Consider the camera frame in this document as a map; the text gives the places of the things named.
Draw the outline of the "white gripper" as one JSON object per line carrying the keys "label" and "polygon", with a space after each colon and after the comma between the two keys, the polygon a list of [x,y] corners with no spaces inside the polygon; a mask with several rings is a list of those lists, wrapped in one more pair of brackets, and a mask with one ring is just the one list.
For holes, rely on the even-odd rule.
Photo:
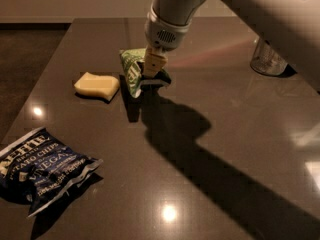
{"label": "white gripper", "polygon": [[151,6],[145,24],[148,46],[144,55],[143,75],[154,78],[167,64],[165,51],[178,48],[190,27],[190,10],[185,7]]}

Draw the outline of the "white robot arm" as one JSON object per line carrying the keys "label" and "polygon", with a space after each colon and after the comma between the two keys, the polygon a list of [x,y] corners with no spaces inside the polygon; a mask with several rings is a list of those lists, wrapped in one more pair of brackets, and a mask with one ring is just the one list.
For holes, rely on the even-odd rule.
{"label": "white robot arm", "polygon": [[[206,0],[154,0],[143,74],[154,77]],[[320,90],[320,0],[221,0],[315,90]]]}

